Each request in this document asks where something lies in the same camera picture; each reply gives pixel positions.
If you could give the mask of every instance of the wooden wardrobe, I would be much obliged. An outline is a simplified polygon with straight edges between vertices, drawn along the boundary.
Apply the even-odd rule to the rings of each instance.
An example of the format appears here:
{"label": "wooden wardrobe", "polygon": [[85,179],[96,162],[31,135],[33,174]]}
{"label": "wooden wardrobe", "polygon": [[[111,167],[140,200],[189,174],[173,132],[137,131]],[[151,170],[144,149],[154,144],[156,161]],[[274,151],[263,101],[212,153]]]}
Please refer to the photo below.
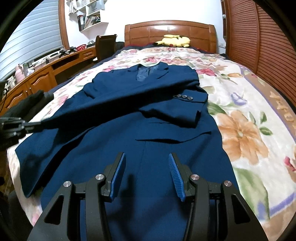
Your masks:
{"label": "wooden wardrobe", "polygon": [[221,0],[226,54],[296,105],[296,53],[285,34],[253,0]]}

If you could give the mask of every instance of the red basket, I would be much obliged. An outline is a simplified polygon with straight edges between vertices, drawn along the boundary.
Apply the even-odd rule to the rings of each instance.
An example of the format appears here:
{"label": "red basket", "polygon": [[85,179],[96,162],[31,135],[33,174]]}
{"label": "red basket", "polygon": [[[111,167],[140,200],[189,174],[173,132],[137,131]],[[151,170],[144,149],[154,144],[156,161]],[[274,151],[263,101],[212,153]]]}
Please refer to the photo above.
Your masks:
{"label": "red basket", "polygon": [[84,50],[85,47],[86,47],[86,44],[82,44],[82,45],[78,46],[76,49],[77,49],[78,51],[80,51],[80,50]]}

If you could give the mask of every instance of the chair backrest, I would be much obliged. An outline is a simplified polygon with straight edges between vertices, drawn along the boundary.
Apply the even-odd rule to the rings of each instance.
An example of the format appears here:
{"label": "chair backrest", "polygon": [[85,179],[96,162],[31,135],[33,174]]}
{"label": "chair backrest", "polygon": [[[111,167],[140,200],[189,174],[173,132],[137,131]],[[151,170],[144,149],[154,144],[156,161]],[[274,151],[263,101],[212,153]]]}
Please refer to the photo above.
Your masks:
{"label": "chair backrest", "polygon": [[96,56],[98,61],[102,61],[115,54],[116,37],[116,34],[96,37]]}

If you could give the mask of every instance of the wooden cabinet door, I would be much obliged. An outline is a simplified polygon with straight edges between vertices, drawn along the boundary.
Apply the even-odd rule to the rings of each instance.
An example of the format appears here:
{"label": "wooden cabinet door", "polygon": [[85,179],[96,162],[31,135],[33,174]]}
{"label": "wooden cabinet door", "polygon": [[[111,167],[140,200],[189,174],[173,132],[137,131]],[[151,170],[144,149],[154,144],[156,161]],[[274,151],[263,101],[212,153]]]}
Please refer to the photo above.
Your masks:
{"label": "wooden cabinet door", "polygon": [[26,83],[30,94],[36,93],[38,90],[44,90],[44,92],[47,92],[57,86],[51,66],[28,79]]}
{"label": "wooden cabinet door", "polygon": [[16,105],[21,100],[25,99],[29,96],[28,89],[25,83],[20,86],[16,86],[15,89],[12,89],[11,92],[7,93],[7,97],[4,103],[4,98],[1,101],[0,109],[4,103],[3,109],[0,113],[0,116],[3,115],[10,107]]}

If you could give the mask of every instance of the wooden window frame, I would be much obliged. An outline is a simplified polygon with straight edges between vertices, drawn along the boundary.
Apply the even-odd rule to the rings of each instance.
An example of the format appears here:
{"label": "wooden window frame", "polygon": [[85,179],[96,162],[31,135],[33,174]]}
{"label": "wooden window frame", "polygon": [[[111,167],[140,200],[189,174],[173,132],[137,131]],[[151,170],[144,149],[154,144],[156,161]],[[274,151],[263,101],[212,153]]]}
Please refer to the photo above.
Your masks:
{"label": "wooden window frame", "polygon": [[65,19],[65,0],[59,0],[59,30],[61,33],[62,44],[65,49],[68,49],[70,46]]}

